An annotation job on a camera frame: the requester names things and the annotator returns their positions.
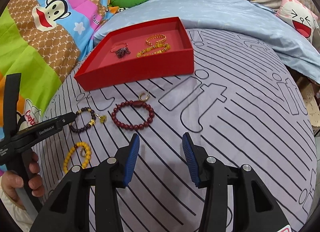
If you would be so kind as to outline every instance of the colorful blanket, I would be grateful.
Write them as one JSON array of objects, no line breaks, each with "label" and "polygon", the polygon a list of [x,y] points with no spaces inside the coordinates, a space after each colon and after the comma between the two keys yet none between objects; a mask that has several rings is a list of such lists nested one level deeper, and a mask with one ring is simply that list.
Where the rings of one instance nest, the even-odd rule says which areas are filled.
[{"label": "colorful blanket", "polygon": [[0,17],[0,137],[5,76],[22,73],[19,129],[41,121],[51,98],[93,48],[93,33],[118,9],[109,0],[10,0]]}]

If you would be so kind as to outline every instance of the white sleeve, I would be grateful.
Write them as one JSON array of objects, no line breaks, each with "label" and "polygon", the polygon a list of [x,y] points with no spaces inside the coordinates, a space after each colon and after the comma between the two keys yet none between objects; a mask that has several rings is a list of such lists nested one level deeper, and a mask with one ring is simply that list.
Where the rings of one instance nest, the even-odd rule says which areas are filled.
[{"label": "white sleeve", "polygon": [[22,229],[23,232],[29,232],[32,226],[32,220],[25,209],[21,206],[15,204],[3,191],[0,186],[0,198],[10,213],[13,220],[17,223],[17,225]]}]

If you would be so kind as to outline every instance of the green fabric stripe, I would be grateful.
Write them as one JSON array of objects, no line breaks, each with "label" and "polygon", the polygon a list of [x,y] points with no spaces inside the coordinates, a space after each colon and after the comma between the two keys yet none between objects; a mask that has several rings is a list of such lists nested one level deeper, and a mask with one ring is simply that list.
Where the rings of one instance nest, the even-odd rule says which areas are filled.
[{"label": "green fabric stripe", "polygon": [[56,72],[22,39],[7,8],[0,17],[0,71],[22,73],[20,95],[30,99],[41,115],[61,85]]}]

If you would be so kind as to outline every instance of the pink and white pillow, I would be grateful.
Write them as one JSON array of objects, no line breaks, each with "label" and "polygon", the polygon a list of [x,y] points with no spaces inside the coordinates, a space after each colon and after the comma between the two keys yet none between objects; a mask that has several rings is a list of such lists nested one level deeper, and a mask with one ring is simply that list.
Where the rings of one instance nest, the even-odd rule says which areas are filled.
[{"label": "pink and white pillow", "polygon": [[319,29],[318,16],[297,0],[282,0],[276,16],[289,24],[311,44],[313,32]]}]

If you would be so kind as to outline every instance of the black and gold bracelet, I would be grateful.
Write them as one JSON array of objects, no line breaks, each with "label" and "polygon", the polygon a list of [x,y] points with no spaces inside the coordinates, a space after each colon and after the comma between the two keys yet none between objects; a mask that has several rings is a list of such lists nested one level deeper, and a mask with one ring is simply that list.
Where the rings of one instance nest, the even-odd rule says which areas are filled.
[{"label": "black and gold bracelet", "polygon": [[94,112],[94,110],[92,110],[91,108],[89,107],[83,107],[81,108],[79,111],[76,112],[76,115],[80,115],[81,113],[83,112],[89,112],[91,114],[91,120],[90,122],[88,122],[84,127],[82,128],[79,128],[79,129],[76,129],[73,127],[72,123],[69,124],[69,128],[70,128],[70,131],[72,131],[73,133],[82,133],[88,129],[90,129],[93,125],[96,124],[96,119],[97,117],[100,119],[100,122],[101,123],[104,123],[106,120],[107,120],[107,116],[105,115],[102,115],[102,116],[99,116],[98,114],[96,114]]}]

